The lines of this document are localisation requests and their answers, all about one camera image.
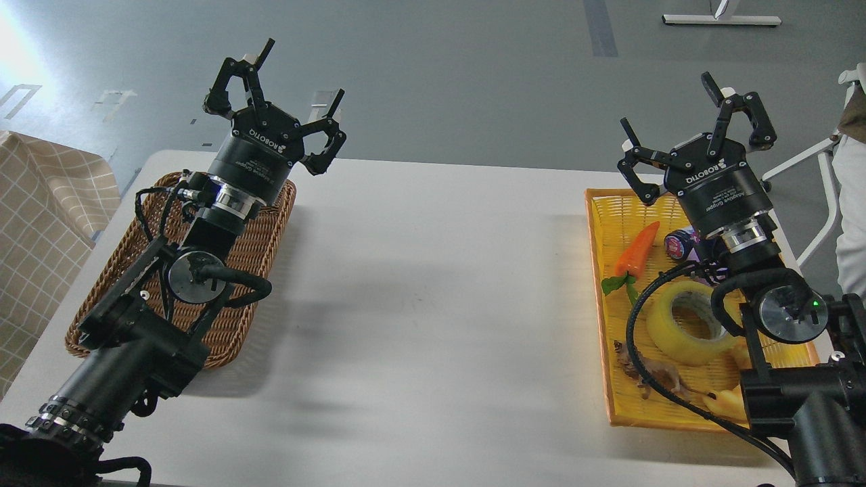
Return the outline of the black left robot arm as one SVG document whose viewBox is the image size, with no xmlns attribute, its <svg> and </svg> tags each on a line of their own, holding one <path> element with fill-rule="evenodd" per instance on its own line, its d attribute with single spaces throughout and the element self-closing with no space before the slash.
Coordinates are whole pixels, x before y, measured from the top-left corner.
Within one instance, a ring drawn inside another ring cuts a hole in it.
<svg viewBox="0 0 866 487">
<path fill-rule="evenodd" d="M 25 428 L 2 425 L 3 486 L 98 486 L 121 469 L 150 485 L 146 459 L 103 459 L 105 444 L 128 413 L 151 415 L 204 369 L 204 337 L 221 311 L 271 293 L 262 275 L 231 268 L 230 252 L 275 207 L 295 164 L 322 175 L 346 141 L 334 118 L 343 90 L 306 124 L 266 101 L 258 74 L 272 47 L 269 39 L 260 55 L 226 58 L 208 90 L 205 113 L 230 122 L 210 168 L 137 192 L 146 247 L 78 321 L 83 364 Z"/>
</svg>

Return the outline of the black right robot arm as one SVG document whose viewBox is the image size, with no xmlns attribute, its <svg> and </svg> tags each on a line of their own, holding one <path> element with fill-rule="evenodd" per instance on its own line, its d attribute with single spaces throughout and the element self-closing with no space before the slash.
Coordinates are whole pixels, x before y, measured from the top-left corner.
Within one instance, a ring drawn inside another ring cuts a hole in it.
<svg viewBox="0 0 866 487">
<path fill-rule="evenodd" d="M 723 247 L 718 258 L 687 261 L 658 275 L 626 319 L 624 349 L 644 384 L 677 406 L 745 440 L 779 463 L 797 486 L 864 484 L 864 304 L 857 295 L 822 295 L 788 263 L 775 238 L 767 183 L 748 154 L 769 150 L 777 135 L 756 92 L 701 81 L 718 109 L 708 132 L 653 150 L 630 122 L 618 168 L 641 201 L 671 196 L 698 237 Z M 641 360 L 636 326 L 650 326 L 646 302 L 656 291 L 702 277 L 706 305 L 725 337 L 742 337 L 749 365 L 739 372 L 745 418 L 733 421 L 663 386 Z"/>
</svg>

